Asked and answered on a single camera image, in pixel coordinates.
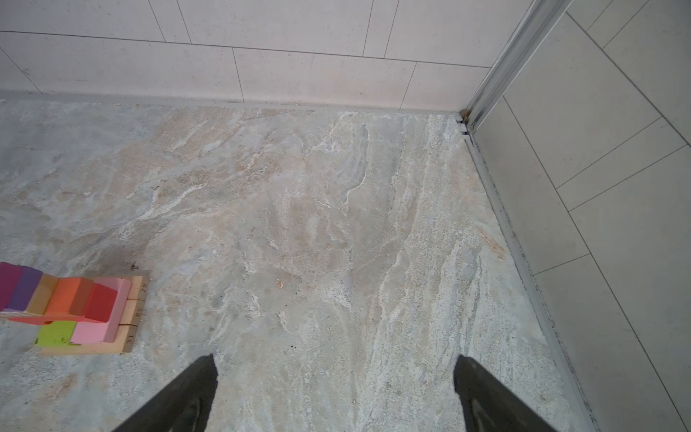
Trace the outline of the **purple cube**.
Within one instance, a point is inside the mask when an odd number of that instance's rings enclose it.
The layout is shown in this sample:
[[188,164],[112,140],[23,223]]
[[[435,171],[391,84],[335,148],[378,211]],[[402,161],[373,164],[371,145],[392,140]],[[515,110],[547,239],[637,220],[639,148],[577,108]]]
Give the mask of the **purple cube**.
[[21,273],[15,285],[14,292],[10,298],[6,311],[10,312],[24,312],[26,311],[33,294],[43,277],[41,270],[32,268],[30,266],[19,266]]

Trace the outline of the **orange block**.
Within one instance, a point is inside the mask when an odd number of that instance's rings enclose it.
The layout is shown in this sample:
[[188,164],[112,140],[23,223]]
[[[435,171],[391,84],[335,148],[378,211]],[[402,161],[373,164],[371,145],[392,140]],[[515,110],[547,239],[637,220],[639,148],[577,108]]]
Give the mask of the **orange block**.
[[80,277],[44,274],[35,283],[25,278],[1,316],[39,324],[45,320],[73,320],[84,314],[93,286],[93,280]]

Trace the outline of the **natural wood long block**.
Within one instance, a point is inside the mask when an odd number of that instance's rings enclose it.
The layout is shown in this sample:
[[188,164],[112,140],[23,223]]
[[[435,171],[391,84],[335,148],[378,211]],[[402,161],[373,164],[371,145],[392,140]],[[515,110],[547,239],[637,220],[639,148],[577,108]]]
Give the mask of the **natural wood long block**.
[[128,299],[123,309],[120,324],[138,327],[138,325],[140,325],[144,304],[144,300]]
[[147,294],[147,284],[145,278],[141,275],[133,275],[130,277],[131,289],[128,293],[129,300],[145,299]]
[[134,346],[138,329],[137,326],[120,325],[114,342],[69,347],[43,347],[40,354],[42,356],[82,356],[129,353]]

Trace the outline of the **pink block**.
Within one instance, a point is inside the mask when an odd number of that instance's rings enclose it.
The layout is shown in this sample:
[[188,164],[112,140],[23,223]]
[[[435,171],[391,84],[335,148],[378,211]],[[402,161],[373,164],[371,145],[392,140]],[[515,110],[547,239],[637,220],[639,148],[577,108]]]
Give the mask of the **pink block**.
[[114,342],[130,289],[130,279],[95,279],[83,320],[77,323],[71,345]]

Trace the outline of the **small natural wood cube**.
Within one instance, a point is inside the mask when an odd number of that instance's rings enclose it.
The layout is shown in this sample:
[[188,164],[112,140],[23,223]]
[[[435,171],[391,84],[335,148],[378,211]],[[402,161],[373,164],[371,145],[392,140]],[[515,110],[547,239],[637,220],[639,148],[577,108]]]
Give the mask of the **small natural wood cube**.
[[32,298],[28,303],[25,313],[32,316],[41,316],[45,312],[53,292],[59,282],[59,277],[43,274],[37,284]]

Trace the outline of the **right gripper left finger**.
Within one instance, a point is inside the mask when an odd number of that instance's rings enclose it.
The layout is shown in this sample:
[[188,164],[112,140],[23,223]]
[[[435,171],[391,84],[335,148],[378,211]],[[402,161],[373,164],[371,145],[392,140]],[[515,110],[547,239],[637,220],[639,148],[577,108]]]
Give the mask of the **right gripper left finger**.
[[217,387],[213,355],[201,356],[115,431],[205,431]]

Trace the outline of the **lime green block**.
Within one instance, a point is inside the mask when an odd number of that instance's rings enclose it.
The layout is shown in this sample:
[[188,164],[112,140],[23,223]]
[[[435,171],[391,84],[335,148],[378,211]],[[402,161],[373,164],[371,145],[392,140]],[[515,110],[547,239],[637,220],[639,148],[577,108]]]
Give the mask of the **lime green block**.
[[69,347],[76,327],[75,321],[54,321],[41,326],[35,345],[37,347]]

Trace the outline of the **red arch block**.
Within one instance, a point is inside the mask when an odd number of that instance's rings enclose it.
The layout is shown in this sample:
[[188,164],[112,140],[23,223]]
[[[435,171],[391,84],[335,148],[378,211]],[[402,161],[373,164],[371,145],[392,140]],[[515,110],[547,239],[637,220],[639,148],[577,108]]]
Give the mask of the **red arch block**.
[[48,325],[58,321],[106,323],[110,320],[118,292],[86,279],[61,279],[42,315],[13,317],[11,321]]

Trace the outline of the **magenta cube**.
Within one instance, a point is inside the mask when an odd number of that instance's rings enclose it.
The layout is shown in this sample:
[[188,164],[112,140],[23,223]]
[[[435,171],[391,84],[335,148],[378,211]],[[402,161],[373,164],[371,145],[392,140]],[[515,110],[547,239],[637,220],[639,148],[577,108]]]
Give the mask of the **magenta cube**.
[[7,262],[0,264],[0,311],[3,311],[11,301],[22,274],[21,266]]

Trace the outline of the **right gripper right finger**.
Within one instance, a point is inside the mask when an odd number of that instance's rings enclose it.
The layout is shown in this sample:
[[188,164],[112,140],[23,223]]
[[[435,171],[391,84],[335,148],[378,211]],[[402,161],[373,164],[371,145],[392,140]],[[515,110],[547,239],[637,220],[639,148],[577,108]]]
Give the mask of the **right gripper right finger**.
[[458,356],[453,388],[462,404],[466,431],[556,432],[472,357]]

